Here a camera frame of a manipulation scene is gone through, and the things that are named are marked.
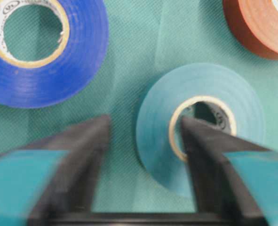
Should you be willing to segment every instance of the tape hole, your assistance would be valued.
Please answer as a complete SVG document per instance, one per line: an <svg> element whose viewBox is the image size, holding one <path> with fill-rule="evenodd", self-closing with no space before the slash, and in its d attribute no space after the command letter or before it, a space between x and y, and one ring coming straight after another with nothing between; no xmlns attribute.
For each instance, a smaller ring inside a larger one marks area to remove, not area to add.
<svg viewBox="0 0 278 226"><path fill-rule="evenodd" d="M216 118L210 107L205 102L197 102L196 104L185 108L177 119L175 126L175 143L184 154L184 144L181 136L181 118L183 116L194 117L196 119L205 120L213 125L217 124Z"/></svg>
<svg viewBox="0 0 278 226"><path fill-rule="evenodd" d="M4 41L17 60L38 61L58 48L62 30L60 19L51 9L28 5L9 16L4 26Z"/></svg>

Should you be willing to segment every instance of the red tape roll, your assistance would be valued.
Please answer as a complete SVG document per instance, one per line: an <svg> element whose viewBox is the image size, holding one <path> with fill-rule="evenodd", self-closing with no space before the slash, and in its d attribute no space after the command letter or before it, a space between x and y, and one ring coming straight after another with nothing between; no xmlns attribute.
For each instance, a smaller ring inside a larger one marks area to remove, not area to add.
<svg viewBox="0 0 278 226"><path fill-rule="evenodd" d="M235 37L251 52L278 60L278 0L223 0Z"/></svg>

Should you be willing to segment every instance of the electrical tape roll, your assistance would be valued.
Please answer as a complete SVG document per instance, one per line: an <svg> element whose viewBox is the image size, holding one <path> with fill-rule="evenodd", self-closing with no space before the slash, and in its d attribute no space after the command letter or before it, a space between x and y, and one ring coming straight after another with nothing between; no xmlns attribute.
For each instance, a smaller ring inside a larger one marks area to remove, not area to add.
<svg viewBox="0 0 278 226"><path fill-rule="evenodd" d="M278 0L223 0L228 25L251 52L278 60Z"/></svg>
<svg viewBox="0 0 278 226"><path fill-rule="evenodd" d="M4 24L19 7L48 7L63 32L58 49L33 62L15 59L4 42ZM103 62L108 18L102 0L0 0L0 104L39 108L62 102L85 88Z"/></svg>
<svg viewBox="0 0 278 226"><path fill-rule="evenodd" d="M175 69L157 81L138 112L137 149L143 165L156 181L190 198L194 195L186 160L177 154L170 133L173 121L181 117L182 110L198 102L215 105L224 112L223 119L229 121L233 135L262 143L265 132L263 110L256 93L243 78L227 68L192 64ZM174 127L172 132L180 137L176 131Z"/></svg>

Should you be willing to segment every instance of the teal electrical tape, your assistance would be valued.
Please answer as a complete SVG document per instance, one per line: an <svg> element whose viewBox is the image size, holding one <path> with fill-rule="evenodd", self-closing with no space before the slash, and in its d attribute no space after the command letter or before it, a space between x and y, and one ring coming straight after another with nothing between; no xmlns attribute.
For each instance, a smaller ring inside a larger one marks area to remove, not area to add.
<svg viewBox="0 0 278 226"><path fill-rule="evenodd" d="M177 144L177 120L195 103L208 104L217 123L230 133L262 143L264 115L251 86L235 72L218 65L192 64L173 70L147 92L136 122L136 142L142 163L153 178L179 195L193 198Z"/></svg>

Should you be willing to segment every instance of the green cloth surface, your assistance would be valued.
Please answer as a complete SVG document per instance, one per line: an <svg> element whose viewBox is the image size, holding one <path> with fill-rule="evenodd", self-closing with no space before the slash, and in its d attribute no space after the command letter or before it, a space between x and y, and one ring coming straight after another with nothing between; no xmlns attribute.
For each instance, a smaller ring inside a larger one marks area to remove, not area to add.
<svg viewBox="0 0 278 226"><path fill-rule="evenodd" d="M110 42L95 79L56 106L19 110L0 105L0 153L107 113L113 120L111 148L101 170L93 209L195 211L192 200L167 191L144 170L136 152L135 116L151 81L177 67L199 62L228 67L255 88L266 116L264 145L278 150L278 61L262 59L236 41L224 19L221 0L104 2ZM30 35L38 34L33 30Z"/></svg>

